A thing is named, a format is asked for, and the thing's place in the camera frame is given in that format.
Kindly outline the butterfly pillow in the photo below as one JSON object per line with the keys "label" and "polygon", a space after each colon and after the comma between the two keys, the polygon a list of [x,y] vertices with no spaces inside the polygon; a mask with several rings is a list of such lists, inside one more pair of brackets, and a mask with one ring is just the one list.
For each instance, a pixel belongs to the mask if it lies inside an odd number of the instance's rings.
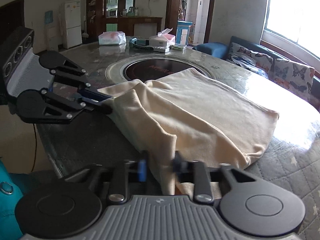
{"label": "butterfly pillow", "polygon": [[308,101],[314,74],[313,67],[286,59],[275,59],[272,79],[279,86]]}
{"label": "butterfly pillow", "polygon": [[226,61],[268,79],[273,58],[267,54],[249,50],[242,45],[232,42]]}

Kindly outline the butterfly pillow right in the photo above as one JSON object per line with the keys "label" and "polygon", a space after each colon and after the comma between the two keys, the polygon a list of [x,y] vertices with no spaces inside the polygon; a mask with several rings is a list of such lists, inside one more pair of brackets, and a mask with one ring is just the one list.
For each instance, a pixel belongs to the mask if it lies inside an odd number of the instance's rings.
{"label": "butterfly pillow right", "polygon": [[314,74],[313,67],[286,59],[275,59],[272,79],[279,86],[308,101]]}

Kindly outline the white flat box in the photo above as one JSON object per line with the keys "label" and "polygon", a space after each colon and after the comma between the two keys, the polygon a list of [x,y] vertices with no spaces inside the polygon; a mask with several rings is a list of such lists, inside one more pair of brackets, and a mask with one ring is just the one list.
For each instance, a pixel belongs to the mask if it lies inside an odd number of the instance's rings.
{"label": "white flat box", "polygon": [[158,53],[168,53],[170,51],[169,47],[154,47],[154,46],[151,46],[151,48],[153,49],[154,52],[158,52]]}

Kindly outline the dark wooden cabinet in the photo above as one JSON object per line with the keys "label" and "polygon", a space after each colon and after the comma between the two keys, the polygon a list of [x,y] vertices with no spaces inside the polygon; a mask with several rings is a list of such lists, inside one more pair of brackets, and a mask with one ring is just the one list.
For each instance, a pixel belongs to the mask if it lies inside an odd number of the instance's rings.
{"label": "dark wooden cabinet", "polygon": [[86,0],[86,33],[88,41],[98,40],[105,31],[122,31],[135,35],[138,27],[150,27],[147,37],[161,30],[160,17],[143,16],[136,0]]}

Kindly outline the black induction cooktop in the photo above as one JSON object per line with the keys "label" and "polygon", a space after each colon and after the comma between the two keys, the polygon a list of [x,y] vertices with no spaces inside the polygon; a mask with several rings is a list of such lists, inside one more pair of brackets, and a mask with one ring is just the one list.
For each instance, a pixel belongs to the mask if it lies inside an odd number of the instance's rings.
{"label": "black induction cooktop", "polygon": [[194,68],[201,74],[209,76],[209,74],[200,68],[185,62],[171,59],[139,60],[126,66],[123,70],[123,75],[128,81],[139,79],[145,82],[148,80],[157,80],[162,77],[181,72],[188,68]]}

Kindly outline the butterfly pillow left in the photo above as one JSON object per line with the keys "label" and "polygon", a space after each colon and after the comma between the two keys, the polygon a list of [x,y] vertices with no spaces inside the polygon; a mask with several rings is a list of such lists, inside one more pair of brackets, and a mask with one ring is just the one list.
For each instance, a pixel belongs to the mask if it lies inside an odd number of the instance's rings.
{"label": "butterfly pillow left", "polygon": [[249,50],[242,45],[232,42],[226,61],[268,79],[273,58],[267,54]]}

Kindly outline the cream beige garment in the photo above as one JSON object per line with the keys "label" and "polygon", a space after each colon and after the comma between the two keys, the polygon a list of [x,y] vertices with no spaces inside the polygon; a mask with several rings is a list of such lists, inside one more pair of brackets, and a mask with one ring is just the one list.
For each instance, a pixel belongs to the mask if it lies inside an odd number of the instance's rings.
{"label": "cream beige garment", "polygon": [[165,194],[191,194],[172,171],[175,152],[209,167],[247,168],[262,157],[279,114],[194,68],[146,82],[101,89],[111,96],[111,119],[135,147],[149,154],[150,169]]}

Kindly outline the flat booklet stack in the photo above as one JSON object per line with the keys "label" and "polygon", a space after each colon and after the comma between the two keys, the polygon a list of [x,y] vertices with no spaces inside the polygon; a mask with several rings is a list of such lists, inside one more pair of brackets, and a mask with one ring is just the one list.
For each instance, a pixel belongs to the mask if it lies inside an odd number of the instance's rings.
{"label": "flat booklet stack", "polygon": [[184,45],[184,44],[172,44],[170,46],[170,49],[179,50],[179,51],[185,51],[186,48],[187,48],[187,45]]}

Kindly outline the tissue box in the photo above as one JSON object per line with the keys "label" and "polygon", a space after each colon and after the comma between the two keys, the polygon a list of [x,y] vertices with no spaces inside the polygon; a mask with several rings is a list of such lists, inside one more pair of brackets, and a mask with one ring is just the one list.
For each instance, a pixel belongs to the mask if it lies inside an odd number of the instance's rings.
{"label": "tissue box", "polygon": [[149,38],[150,46],[154,47],[169,47],[176,42],[176,36],[172,35],[171,29],[164,29],[157,33],[157,35]]}

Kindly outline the window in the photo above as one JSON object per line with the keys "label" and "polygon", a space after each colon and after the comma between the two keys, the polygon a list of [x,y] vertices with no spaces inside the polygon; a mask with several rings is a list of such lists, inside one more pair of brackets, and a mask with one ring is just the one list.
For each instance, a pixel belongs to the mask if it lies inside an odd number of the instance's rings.
{"label": "window", "polygon": [[319,0],[268,0],[262,40],[319,66]]}

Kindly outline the plastic wrapped tissue pack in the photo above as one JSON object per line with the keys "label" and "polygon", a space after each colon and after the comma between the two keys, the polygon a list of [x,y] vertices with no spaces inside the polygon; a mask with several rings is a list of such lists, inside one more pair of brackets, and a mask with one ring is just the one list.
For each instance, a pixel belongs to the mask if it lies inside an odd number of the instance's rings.
{"label": "plastic wrapped tissue pack", "polygon": [[98,36],[100,46],[122,45],[126,43],[125,33],[122,31],[106,31]]}

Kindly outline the white refrigerator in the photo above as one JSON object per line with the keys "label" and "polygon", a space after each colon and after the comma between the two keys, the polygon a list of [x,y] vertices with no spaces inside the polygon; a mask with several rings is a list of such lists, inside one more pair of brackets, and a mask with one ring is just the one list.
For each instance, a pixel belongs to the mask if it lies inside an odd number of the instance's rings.
{"label": "white refrigerator", "polygon": [[65,49],[82,44],[81,1],[65,2],[61,5],[62,42]]}

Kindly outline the blue sectional sofa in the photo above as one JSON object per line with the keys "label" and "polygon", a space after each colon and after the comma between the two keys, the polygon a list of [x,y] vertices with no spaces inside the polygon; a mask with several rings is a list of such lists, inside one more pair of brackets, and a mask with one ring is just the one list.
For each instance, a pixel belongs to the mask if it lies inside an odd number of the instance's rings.
{"label": "blue sectional sofa", "polygon": [[228,45],[204,43],[193,49],[262,76],[319,108],[319,76],[314,67],[236,36]]}

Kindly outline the teal cloth bag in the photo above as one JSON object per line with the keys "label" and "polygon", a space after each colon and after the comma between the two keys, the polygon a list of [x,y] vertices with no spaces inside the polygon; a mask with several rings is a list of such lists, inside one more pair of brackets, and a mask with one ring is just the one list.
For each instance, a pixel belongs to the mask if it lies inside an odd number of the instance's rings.
{"label": "teal cloth bag", "polygon": [[23,234],[15,217],[18,201],[29,192],[34,181],[28,174],[9,173],[1,161],[1,239],[20,239]]}

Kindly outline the blue white small cabinet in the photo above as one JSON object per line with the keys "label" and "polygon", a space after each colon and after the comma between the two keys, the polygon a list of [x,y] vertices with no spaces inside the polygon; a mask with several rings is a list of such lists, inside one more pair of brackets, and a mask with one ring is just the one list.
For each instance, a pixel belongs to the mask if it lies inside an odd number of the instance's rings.
{"label": "blue white small cabinet", "polygon": [[188,45],[189,32],[192,22],[189,21],[178,21],[177,22],[177,31],[176,31],[176,43],[182,45]]}

